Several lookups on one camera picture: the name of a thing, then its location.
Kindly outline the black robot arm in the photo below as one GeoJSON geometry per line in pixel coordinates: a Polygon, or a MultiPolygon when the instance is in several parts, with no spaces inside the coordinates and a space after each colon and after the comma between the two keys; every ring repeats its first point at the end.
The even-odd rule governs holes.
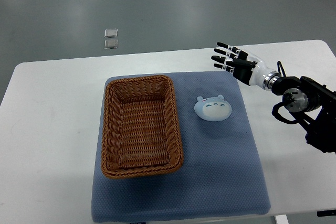
{"type": "Polygon", "coordinates": [[[307,144],[323,153],[335,152],[335,92],[309,77],[287,76],[280,61],[276,70],[270,69],[256,55],[222,42],[214,51],[214,67],[282,97],[272,109],[273,117],[289,125],[300,124],[307,144]]]}

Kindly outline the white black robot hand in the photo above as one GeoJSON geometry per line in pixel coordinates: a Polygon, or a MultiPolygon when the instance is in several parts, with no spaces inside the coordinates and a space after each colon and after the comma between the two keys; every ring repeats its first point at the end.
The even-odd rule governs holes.
{"type": "Polygon", "coordinates": [[[271,90],[273,84],[278,80],[278,72],[268,68],[261,58],[252,53],[223,42],[217,42],[217,48],[214,48],[214,51],[224,56],[211,56],[211,59],[218,63],[232,62],[233,58],[239,60],[240,66],[230,67],[218,63],[214,63],[213,66],[227,72],[233,72],[233,77],[246,85],[271,90]]]}

